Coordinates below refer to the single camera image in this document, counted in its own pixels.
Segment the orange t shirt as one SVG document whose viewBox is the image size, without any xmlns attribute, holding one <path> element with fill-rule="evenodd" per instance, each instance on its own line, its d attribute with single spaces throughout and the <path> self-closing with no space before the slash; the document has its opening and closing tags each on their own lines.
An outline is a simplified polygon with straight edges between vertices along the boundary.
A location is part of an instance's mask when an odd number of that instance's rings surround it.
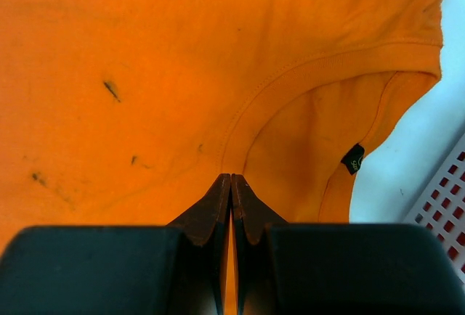
<svg viewBox="0 0 465 315">
<path fill-rule="evenodd" d="M 1 0 L 1 255 L 31 226 L 165 226 L 222 174 L 294 224 L 441 77 L 442 0 Z"/>
</svg>

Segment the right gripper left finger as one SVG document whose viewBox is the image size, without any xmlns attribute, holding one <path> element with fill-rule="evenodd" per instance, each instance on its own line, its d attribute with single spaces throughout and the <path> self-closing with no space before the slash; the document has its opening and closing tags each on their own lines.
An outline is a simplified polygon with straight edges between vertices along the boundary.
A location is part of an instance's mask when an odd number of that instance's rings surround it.
<svg viewBox="0 0 465 315">
<path fill-rule="evenodd" d="M 3 314 L 223 314 L 231 177 L 165 226 L 31 226 L 1 255 Z"/>
</svg>

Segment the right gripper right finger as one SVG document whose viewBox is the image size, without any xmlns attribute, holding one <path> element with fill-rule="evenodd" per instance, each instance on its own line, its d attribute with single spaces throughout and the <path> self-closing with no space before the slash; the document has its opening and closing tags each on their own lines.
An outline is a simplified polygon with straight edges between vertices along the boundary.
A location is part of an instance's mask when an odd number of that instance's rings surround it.
<svg viewBox="0 0 465 315">
<path fill-rule="evenodd" d="M 231 178 L 239 314 L 462 314 L 432 234 L 411 224 L 294 224 Z"/>
</svg>

